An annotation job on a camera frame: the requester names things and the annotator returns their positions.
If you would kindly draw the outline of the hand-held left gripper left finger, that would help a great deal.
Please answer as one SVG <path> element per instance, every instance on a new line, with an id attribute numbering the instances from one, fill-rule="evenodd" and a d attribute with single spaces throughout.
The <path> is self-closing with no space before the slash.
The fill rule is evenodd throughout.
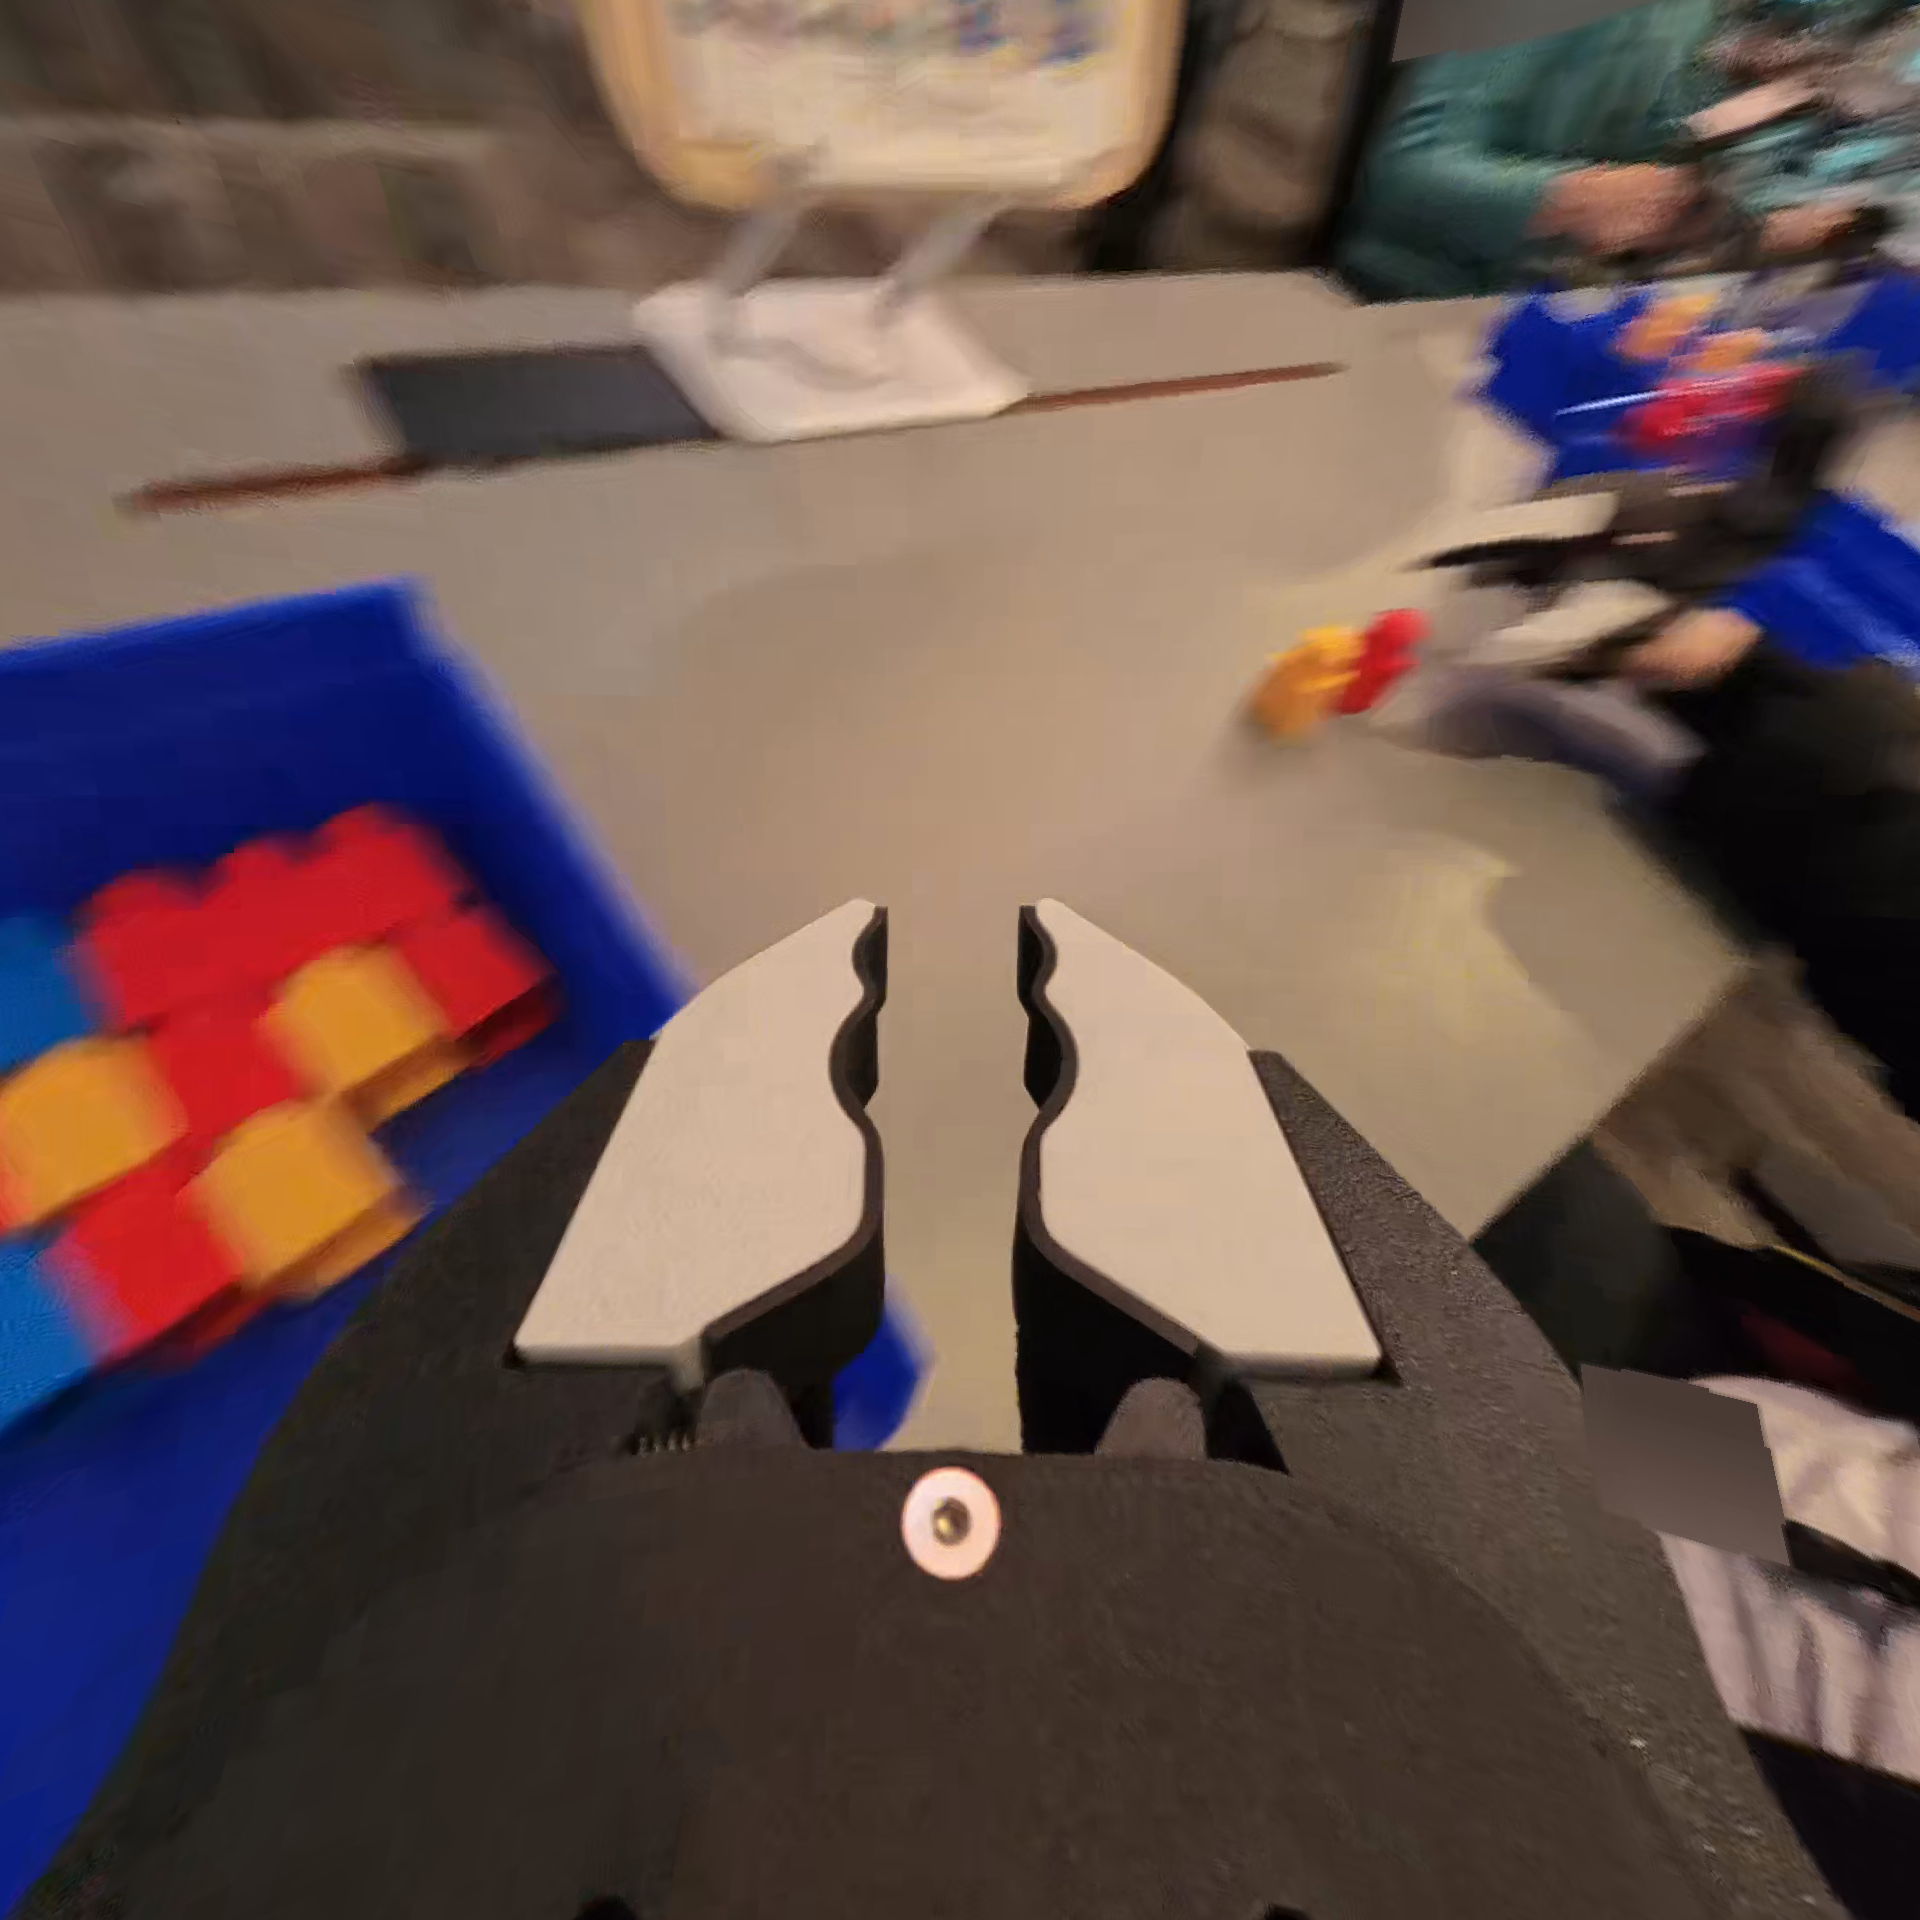
<path id="1" fill-rule="evenodd" d="M 850 898 L 706 983 L 647 1049 L 515 1338 L 685 1401 L 773 1379 L 803 1427 L 884 1316 L 871 1116 L 886 914 Z"/>

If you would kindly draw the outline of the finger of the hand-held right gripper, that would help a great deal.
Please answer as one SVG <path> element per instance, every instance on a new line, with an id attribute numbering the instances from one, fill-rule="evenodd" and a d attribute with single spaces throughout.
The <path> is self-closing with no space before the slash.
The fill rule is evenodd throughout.
<path id="1" fill-rule="evenodd" d="M 1440 549 L 1591 542 L 1611 529 L 1616 513 L 1619 491 L 1526 497 L 1458 517 L 1440 535 Z"/>
<path id="2" fill-rule="evenodd" d="M 1567 669 L 1630 651 L 1676 615 L 1676 597 L 1643 582 L 1574 582 L 1476 639 L 1476 666 Z"/>

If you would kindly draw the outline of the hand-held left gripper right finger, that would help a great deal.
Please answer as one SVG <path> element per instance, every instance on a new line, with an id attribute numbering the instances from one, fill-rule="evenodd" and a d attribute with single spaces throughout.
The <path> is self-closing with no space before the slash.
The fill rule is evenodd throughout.
<path id="1" fill-rule="evenodd" d="M 1386 1346 L 1242 1033 L 1066 903 L 1020 910 L 1032 1105 L 1015 1196 L 1021 1433 L 1101 1433 L 1150 1381 L 1206 1433 L 1256 1385 L 1355 1385 Z"/>

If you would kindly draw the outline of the blue plastic bin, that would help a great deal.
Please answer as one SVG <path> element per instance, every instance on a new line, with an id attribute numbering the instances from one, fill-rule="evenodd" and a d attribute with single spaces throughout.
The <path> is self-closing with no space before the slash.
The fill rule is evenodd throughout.
<path id="1" fill-rule="evenodd" d="M 4 1433 L 4 1915 L 695 1915 L 773 1841 L 719 1668 L 789 1599 L 749 1521 L 828 1470 L 781 1388 L 526 1366 L 515 1330 L 668 981 L 534 759 L 367 585 L 4 651 L 4 918 L 379 805 L 558 974 L 556 1025 L 365 1131 L 419 1225 L 242 1287 Z"/>
<path id="2" fill-rule="evenodd" d="M 1712 601 L 1805 666 L 1877 662 L 1917 683 L 1916 545 L 1853 493 L 1818 493 L 1791 538 Z"/>
<path id="3" fill-rule="evenodd" d="M 1648 299 L 1710 292 L 1707 326 L 1667 366 L 1639 367 L 1611 340 Z M 1864 399 L 1916 396 L 1917 290 L 1903 269 L 1827 283 L 1819 275 L 1741 275 L 1637 283 L 1588 292 L 1538 292 L 1514 301 L 1484 347 L 1479 399 L 1543 446 L 1548 484 L 1652 469 L 1624 446 L 1628 407 L 1668 378 L 1754 364 L 1836 367 Z"/>

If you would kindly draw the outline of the yellow plastic block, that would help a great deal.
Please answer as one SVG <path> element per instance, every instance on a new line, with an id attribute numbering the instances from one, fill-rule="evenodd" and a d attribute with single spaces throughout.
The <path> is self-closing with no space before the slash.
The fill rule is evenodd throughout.
<path id="1" fill-rule="evenodd" d="M 1716 306 L 1719 295 L 1714 290 L 1648 299 L 1621 324 L 1611 340 L 1611 354 L 1628 366 L 1667 366 L 1707 326 Z"/>
<path id="2" fill-rule="evenodd" d="M 1363 628 L 1349 623 L 1299 630 L 1274 653 L 1246 705 L 1251 725 L 1268 738 L 1308 737 L 1338 710 L 1363 657 Z"/>
<path id="3" fill-rule="evenodd" d="M 188 1190 L 240 1287 L 261 1298 L 316 1298 L 339 1287 L 423 1215 L 358 1121 L 326 1102 L 251 1116 Z"/>

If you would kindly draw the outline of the person's right forearm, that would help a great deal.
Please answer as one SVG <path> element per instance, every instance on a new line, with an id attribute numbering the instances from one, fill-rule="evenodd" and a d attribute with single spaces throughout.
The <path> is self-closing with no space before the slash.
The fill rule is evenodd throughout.
<path id="1" fill-rule="evenodd" d="M 1700 754 L 1667 805 L 1727 903 L 1917 1118 L 1917 702 L 1893 666 L 1770 638 L 1654 702 Z"/>

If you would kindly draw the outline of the pile of red blocks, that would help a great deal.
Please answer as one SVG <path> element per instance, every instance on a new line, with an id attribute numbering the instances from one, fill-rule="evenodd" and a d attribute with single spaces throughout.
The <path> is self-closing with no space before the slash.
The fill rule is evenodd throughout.
<path id="1" fill-rule="evenodd" d="M 130 871 L 75 918 L 79 979 L 111 1033 L 213 1003 L 261 1003 L 344 946 L 396 953 L 438 1003 L 467 1059 L 442 1090 L 560 1017 L 560 981 L 540 948 L 431 827 L 390 807 L 251 838 L 202 871 Z"/>

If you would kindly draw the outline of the person's right hand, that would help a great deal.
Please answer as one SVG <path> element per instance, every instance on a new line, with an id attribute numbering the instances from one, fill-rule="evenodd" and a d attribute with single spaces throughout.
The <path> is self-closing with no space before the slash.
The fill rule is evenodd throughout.
<path id="1" fill-rule="evenodd" d="M 1763 627 L 1734 609 L 1691 609 L 1631 647 L 1619 674 L 1652 690 L 1706 689 L 1723 681 L 1763 638 Z"/>

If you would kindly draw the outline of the person's black jacket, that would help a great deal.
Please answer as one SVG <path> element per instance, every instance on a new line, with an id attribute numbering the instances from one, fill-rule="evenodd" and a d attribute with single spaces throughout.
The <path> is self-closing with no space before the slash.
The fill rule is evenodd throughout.
<path id="1" fill-rule="evenodd" d="M 1916 1278 L 1860 1278 L 1778 1242 L 1663 1230 L 1731 1372 L 1808 1385 L 1916 1421 Z"/>

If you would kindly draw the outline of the instruction sheet on stand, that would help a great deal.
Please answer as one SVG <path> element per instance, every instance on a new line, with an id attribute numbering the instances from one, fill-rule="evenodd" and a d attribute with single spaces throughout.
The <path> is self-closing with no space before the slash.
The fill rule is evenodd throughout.
<path id="1" fill-rule="evenodd" d="M 1079 215 L 1133 185 L 1165 132 L 1183 5 L 1123 5 L 1101 108 L 1066 135 L 831 140 L 700 135 L 664 45 L 670 2 L 574 5 L 608 119 L 675 202 L 734 220 L 704 276 L 635 305 L 639 342 L 748 443 L 1003 415 L 1032 391 L 936 283 L 998 217 Z"/>

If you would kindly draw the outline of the black flat pad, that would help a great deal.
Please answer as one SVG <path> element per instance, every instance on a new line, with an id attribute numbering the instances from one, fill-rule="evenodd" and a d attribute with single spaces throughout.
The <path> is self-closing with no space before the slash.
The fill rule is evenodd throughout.
<path id="1" fill-rule="evenodd" d="M 643 342 L 389 351 L 355 373 L 396 450 L 430 471 L 723 438 Z"/>

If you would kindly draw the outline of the person's white garment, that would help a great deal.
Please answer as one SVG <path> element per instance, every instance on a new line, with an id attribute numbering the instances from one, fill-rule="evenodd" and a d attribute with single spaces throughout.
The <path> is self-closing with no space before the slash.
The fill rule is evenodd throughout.
<path id="1" fill-rule="evenodd" d="M 1720 1708 L 1917 1785 L 1916 1429 L 1796 1383 L 1700 1385 L 1757 1411 L 1796 1551 L 1776 1565 L 1663 1535 Z"/>

